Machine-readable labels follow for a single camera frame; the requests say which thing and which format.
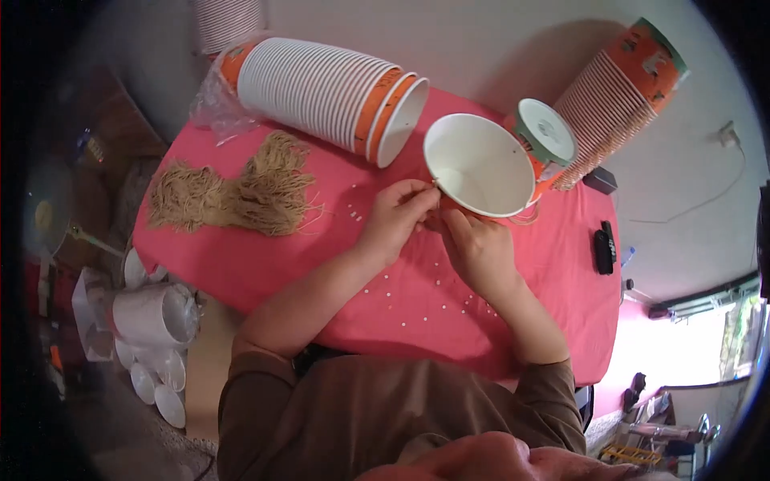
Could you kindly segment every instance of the person's right hand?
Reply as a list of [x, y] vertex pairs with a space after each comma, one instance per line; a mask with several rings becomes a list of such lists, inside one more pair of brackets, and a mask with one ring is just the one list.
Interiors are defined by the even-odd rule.
[[521, 281], [511, 231], [457, 209], [441, 211], [430, 227], [443, 237], [452, 266], [468, 287], [493, 306], [510, 297]]

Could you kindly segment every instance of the forearm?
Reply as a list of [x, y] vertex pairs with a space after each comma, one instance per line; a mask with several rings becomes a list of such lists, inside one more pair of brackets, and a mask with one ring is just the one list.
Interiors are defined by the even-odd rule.
[[511, 329], [516, 357], [531, 364], [568, 359], [570, 353], [563, 332], [527, 283], [517, 277], [505, 292], [505, 296], [488, 301]]
[[233, 356], [253, 347], [291, 359], [384, 264], [353, 248], [325, 262], [256, 308], [233, 341]]

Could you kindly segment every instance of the person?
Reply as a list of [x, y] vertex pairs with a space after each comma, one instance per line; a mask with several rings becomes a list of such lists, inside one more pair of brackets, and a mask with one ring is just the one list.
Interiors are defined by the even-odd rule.
[[[259, 306], [233, 340], [219, 401], [231, 479], [628, 479], [586, 456], [564, 335], [519, 276], [510, 231], [439, 210], [431, 184], [384, 189], [356, 244]], [[526, 364], [515, 392], [433, 360], [338, 356], [298, 379], [291, 359], [413, 232], [442, 235], [460, 278], [510, 328]]]

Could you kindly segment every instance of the jute string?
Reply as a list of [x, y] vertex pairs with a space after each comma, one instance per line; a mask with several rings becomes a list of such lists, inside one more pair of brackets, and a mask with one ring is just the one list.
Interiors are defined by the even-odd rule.
[[173, 160], [150, 192], [149, 227], [171, 225], [195, 232], [201, 225], [238, 226], [265, 235], [297, 232], [311, 206], [305, 188], [315, 182], [300, 170], [307, 147], [286, 132], [276, 130], [237, 179], [223, 179], [210, 166], [190, 168]]

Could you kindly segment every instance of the twine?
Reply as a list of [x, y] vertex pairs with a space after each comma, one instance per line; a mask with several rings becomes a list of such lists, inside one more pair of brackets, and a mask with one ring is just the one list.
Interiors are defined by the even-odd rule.
[[237, 179], [223, 179], [210, 166], [193, 169], [172, 160], [150, 189], [150, 228], [171, 225], [195, 232], [201, 225], [236, 226], [265, 235], [297, 232], [305, 212], [321, 209], [305, 199], [315, 182], [300, 172], [308, 148], [286, 132], [270, 133]]

